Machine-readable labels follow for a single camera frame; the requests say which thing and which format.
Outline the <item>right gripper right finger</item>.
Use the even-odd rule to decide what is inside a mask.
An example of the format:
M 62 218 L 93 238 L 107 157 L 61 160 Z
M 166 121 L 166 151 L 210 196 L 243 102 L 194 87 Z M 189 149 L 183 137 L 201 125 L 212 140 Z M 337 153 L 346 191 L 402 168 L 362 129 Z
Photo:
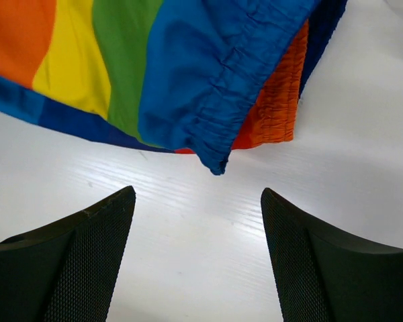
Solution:
M 403 249 L 339 229 L 266 188 L 261 210 L 284 321 L 403 321 Z

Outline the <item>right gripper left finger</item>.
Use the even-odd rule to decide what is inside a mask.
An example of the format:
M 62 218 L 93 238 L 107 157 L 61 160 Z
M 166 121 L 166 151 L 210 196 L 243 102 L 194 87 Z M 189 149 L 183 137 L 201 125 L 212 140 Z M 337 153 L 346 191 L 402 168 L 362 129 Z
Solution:
M 0 242 L 0 321 L 105 321 L 135 202 L 127 186 Z

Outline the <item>rainbow striped shorts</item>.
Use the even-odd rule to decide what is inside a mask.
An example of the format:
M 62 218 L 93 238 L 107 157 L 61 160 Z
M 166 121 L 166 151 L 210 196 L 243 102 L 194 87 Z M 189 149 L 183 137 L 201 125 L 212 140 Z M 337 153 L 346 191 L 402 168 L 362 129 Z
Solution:
M 294 137 L 345 1 L 0 1 L 0 112 L 93 142 L 196 154 Z

